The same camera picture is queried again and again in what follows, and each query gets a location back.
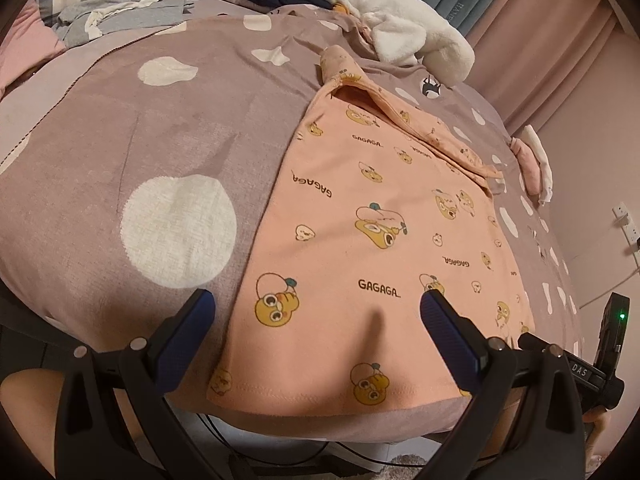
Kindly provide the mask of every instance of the person's leg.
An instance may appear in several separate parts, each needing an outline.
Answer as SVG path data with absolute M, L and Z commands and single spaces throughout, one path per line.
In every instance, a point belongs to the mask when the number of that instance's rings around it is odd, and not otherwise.
M 8 376 L 0 384 L 0 404 L 34 456 L 53 476 L 54 439 L 60 393 L 65 376 L 61 372 L 35 369 Z M 120 411 L 133 439 L 142 428 L 123 390 L 116 390 Z

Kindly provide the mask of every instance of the wall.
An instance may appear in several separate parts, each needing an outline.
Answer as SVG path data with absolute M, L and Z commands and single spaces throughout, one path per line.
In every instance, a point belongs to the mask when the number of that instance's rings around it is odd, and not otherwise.
M 551 220 L 578 305 L 608 291 L 636 268 L 613 206 L 625 202 L 640 225 L 640 43 L 615 30 L 577 88 L 538 132 L 554 176 Z M 631 298 L 618 375 L 620 405 L 596 446 L 609 452 L 640 406 L 640 276 L 615 291 Z M 583 357 L 593 362 L 609 294 L 580 311 Z

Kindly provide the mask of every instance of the blue gripper pad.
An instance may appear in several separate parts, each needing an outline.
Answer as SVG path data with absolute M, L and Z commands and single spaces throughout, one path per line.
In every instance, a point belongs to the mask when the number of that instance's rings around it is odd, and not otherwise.
M 488 362 L 480 331 L 469 319 L 460 317 L 438 290 L 422 295 L 420 318 L 458 387 L 476 393 Z
M 169 323 L 173 334 L 161 349 L 155 362 L 156 390 L 161 395 L 174 391 L 213 324 L 216 302 L 208 290 L 198 289 Z

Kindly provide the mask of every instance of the silver screw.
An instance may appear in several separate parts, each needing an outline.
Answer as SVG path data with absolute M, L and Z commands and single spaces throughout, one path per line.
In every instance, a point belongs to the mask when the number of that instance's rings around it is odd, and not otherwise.
M 562 350 L 558 345 L 553 344 L 549 345 L 549 353 L 554 357 L 562 357 L 564 355 L 564 350 Z
M 79 346 L 78 348 L 76 348 L 74 350 L 74 357 L 80 359 L 82 357 L 84 357 L 87 353 L 87 349 L 86 346 Z
M 132 350 L 142 350 L 145 346 L 146 346 L 146 339 L 143 337 L 137 337 L 131 343 L 129 343 L 129 347 Z
M 494 350 L 501 351 L 507 348 L 507 343 L 505 343 L 504 340 L 500 339 L 499 337 L 490 337 L 488 343 L 489 348 L 493 348 Z

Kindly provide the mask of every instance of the power strip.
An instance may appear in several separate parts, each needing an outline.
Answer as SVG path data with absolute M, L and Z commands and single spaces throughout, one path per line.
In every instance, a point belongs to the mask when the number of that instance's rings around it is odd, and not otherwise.
M 636 227 L 634 219 L 631 217 L 624 202 L 620 202 L 615 208 L 613 208 L 613 214 L 618 220 L 618 224 L 622 227 L 625 233 L 626 240 L 629 242 L 629 246 L 634 252 L 634 258 L 636 260 L 636 266 L 640 269 L 640 252 L 638 251 L 638 238 L 640 238 L 640 231 Z

